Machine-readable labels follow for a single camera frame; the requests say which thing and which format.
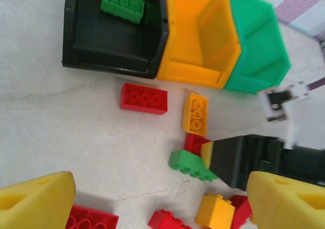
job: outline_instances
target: black storage bin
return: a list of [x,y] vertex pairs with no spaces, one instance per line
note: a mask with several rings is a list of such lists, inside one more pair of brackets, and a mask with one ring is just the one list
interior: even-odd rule
[[[101,11],[102,0],[66,0],[62,65],[155,78],[168,39],[167,6],[166,0],[144,1],[135,24]],[[147,5],[158,8],[156,23],[146,18]]]

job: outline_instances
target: yellow storage bin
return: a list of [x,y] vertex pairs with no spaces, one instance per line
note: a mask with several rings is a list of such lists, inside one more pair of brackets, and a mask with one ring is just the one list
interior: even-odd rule
[[0,188],[1,229],[63,229],[75,199],[71,172]]
[[169,36],[157,79],[221,89],[241,47],[229,0],[167,0]]

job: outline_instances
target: green lego brick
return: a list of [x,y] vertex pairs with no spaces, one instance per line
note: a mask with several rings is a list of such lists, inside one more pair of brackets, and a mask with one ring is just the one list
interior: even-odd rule
[[172,152],[168,164],[173,170],[179,170],[181,173],[189,174],[191,177],[199,178],[201,181],[212,182],[218,178],[204,166],[201,157],[186,150]]
[[134,23],[139,23],[144,11],[143,0],[102,0],[101,10]]

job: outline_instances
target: yellow lego brick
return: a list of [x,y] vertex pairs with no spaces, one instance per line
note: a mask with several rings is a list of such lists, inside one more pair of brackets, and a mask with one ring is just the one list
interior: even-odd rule
[[204,166],[207,169],[210,168],[211,157],[212,157],[212,150],[213,150],[213,141],[201,145],[201,158],[203,160]]
[[75,195],[71,172],[0,188],[0,228],[63,229]]
[[183,130],[190,134],[207,135],[208,99],[191,93],[184,105]]
[[235,212],[231,203],[219,194],[204,195],[195,222],[205,228],[230,229]]
[[325,229],[325,188],[251,172],[247,195],[258,229]]

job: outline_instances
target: plastic toy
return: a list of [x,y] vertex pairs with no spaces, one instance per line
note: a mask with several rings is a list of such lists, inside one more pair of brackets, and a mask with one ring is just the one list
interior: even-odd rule
[[167,91],[125,83],[121,91],[121,109],[163,115],[167,112]]
[[[155,10],[144,13],[136,24],[103,12],[101,8],[108,10],[106,0],[102,6],[102,0],[66,0],[62,65],[155,78],[169,33],[167,6],[166,0],[144,1]],[[119,10],[118,16],[138,21],[140,14],[130,10],[122,15]]]
[[234,195],[229,199],[235,207],[231,229],[239,229],[245,224],[247,218],[253,215],[247,196]]
[[231,0],[231,5],[242,54],[224,88],[255,94],[279,85],[290,62],[271,4]]
[[229,200],[217,195],[204,195],[195,222],[204,228],[230,229],[235,207]]
[[324,229],[325,188],[252,172],[247,195],[258,229]]
[[53,173],[0,188],[0,228],[64,228],[75,194],[71,172]]
[[166,210],[155,211],[148,223],[152,229],[191,229],[183,224],[183,221],[174,218],[172,212]]
[[144,4],[143,0],[102,0],[101,10],[131,22],[140,23]]
[[206,136],[208,129],[208,99],[191,93],[183,111],[183,130],[190,134]]
[[184,149],[196,154],[198,156],[201,156],[201,145],[210,142],[210,140],[205,139],[199,135],[196,134],[190,134],[187,135],[185,139],[185,147]]
[[74,205],[66,229],[116,229],[117,215]]
[[167,0],[170,34],[157,79],[223,88],[241,53],[229,0]]
[[199,178],[203,182],[212,182],[218,178],[213,172],[205,168],[199,156],[186,150],[172,152],[168,164],[173,170],[179,170],[181,173]]

